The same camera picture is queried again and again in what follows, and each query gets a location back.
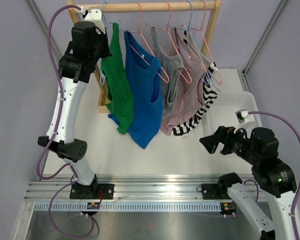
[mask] black and white striped garment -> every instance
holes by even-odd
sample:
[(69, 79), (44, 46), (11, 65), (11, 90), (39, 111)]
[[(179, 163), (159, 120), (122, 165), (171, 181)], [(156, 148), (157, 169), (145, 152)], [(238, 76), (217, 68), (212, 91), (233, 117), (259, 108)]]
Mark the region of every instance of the black and white striped garment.
[[(203, 99), (204, 99), (204, 107), (200, 108), (193, 117), (191, 117), (188, 121), (174, 126), (172, 129), (172, 134), (176, 138), (185, 138), (188, 136), (189, 132), (195, 129), (196, 126), (200, 123), (204, 114), (209, 110), (211, 105), (215, 102), (220, 93), (220, 90), (214, 87), (213, 79), (214, 74), (212, 73), (214, 70), (209, 67), (208, 73), (211, 79), (211, 83), (209, 85), (203, 84)], [(204, 80), (208, 83), (209, 78), (207, 74), (204, 76)]]

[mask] clothing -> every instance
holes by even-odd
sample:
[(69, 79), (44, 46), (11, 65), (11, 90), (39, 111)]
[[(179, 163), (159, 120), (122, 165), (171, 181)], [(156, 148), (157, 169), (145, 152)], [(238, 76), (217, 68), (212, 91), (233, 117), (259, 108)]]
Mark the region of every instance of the clothing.
[(184, 68), (184, 63), (180, 54), (173, 56), (167, 56), (160, 49), (158, 44), (158, 38), (155, 28), (151, 27), (151, 35), (153, 40), (153, 52), (158, 58), (162, 68), (166, 71), (169, 76), (169, 82), (166, 83), (161, 79), (161, 93), (162, 93), (162, 103), (163, 103), (163, 115), (162, 118), (166, 118), (173, 113), (175, 108), (177, 96), (178, 96), (178, 81), (180, 72)]
[(111, 103), (106, 107), (110, 111), (109, 118), (114, 117), (119, 122), (117, 128), (121, 134), (126, 134), (134, 119), (134, 97), (132, 95), (129, 82), (122, 60), (122, 53), (119, 43), (119, 25), (113, 23), (113, 34), (109, 45), (112, 56), (102, 58), (101, 69), (105, 73), (108, 83), (108, 99)]
[(210, 84), (203, 84), (203, 98), (204, 98), (204, 107), (200, 108), (193, 117), (191, 117), (189, 120), (185, 121), (182, 124), (176, 125), (173, 127), (172, 132), (173, 136), (177, 138), (185, 138), (188, 136), (189, 132), (195, 129), (195, 127), (200, 123), (201, 119), (203, 118), (203, 115), (209, 110), (211, 105), (215, 102), (217, 99), (219, 93), (221, 90), (214, 85), (214, 77), (218, 71), (216, 68), (215, 63), (210, 62), (206, 56), (203, 55), (201, 51), (198, 51), (195, 49), (194, 40), (191, 37), (188, 36), (188, 32), (184, 31), (185, 38), (183, 41), (190, 46), (190, 48), (198, 55), (200, 54), (201, 59), (205, 62), (205, 65), (208, 66), (207, 72), (204, 76), (204, 80), (207, 83)]
[[(177, 30), (172, 28), (172, 40), (182, 52), (181, 57), (184, 67), (189, 72), (192, 83), (188, 84), (183, 77), (179, 77), (178, 81), (178, 96), (175, 103), (173, 113), (163, 119), (161, 130), (164, 134), (170, 136), (174, 126), (184, 123), (193, 117), (196, 112), (204, 107), (203, 97), (203, 81), (201, 77), (206, 72), (206, 67), (203, 62), (200, 62), (196, 54), (187, 46), (180, 38)], [(173, 47), (171, 53), (175, 54), (176, 50)], [(186, 70), (182, 70), (182, 74), (190, 82), (190, 78)]]
[[(157, 75), (162, 75), (161, 65), (158, 58), (146, 52), (130, 32), (124, 32), (124, 41), (125, 71), (133, 94), (134, 109), (134, 119), (128, 132), (132, 139), (145, 149), (158, 133), (162, 120), (161, 78)], [(147, 65), (130, 45), (150, 65)]]

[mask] green tank top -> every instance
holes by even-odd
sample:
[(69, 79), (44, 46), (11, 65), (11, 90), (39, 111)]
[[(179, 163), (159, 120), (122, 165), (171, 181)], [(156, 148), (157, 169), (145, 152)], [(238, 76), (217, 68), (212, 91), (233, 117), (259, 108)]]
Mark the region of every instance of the green tank top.
[(109, 45), (112, 56), (103, 58), (101, 69), (108, 83), (108, 99), (111, 103), (106, 107), (111, 114), (109, 118), (119, 122), (117, 128), (121, 134), (126, 134), (134, 119), (134, 97), (127, 79), (119, 43), (119, 24), (113, 23), (113, 34)]

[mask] blue tank top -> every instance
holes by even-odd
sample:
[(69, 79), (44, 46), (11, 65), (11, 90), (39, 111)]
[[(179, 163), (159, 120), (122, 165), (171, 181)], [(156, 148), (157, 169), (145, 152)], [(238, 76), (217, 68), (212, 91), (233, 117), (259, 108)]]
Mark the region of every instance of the blue tank top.
[[(161, 64), (150, 55), (128, 31), (124, 32), (125, 72), (133, 95), (133, 121), (128, 129), (132, 139), (143, 149), (158, 133), (163, 103), (161, 93)], [(150, 64), (148, 65), (131, 47)], [(115, 116), (111, 118), (119, 124)]]

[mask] gray tank top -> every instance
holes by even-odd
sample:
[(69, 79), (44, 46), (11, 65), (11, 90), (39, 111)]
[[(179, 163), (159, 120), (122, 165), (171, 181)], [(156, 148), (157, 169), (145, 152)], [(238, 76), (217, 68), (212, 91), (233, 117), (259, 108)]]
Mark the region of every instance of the gray tank top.
[(182, 71), (184, 63), (182, 57), (177, 54), (173, 56), (166, 56), (159, 47), (158, 38), (155, 28), (151, 27), (151, 35), (153, 40), (153, 52), (154, 55), (159, 59), (162, 68), (166, 71), (169, 76), (169, 82), (161, 80), (161, 92), (162, 92), (162, 103), (163, 103), (163, 114), (162, 119), (165, 119), (171, 115), (174, 111), (176, 100), (178, 96), (178, 80), (180, 73), (177, 69)]
[[(181, 55), (184, 67), (191, 75), (192, 83), (188, 84), (183, 78), (178, 81), (178, 96), (175, 103), (173, 113), (162, 120), (160, 129), (168, 136), (171, 135), (174, 126), (183, 124), (185, 121), (193, 117), (196, 112), (204, 107), (203, 86), (204, 81), (201, 79), (206, 73), (204, 62), (200, 62), (198, 56), (193, 50), (185, 44), (177, 33), (176, 29), (172, 29), (172, 39), (176, 46), (179, 46), (184, 55)], [(188, 78), (185, 70), (182, 74)]]

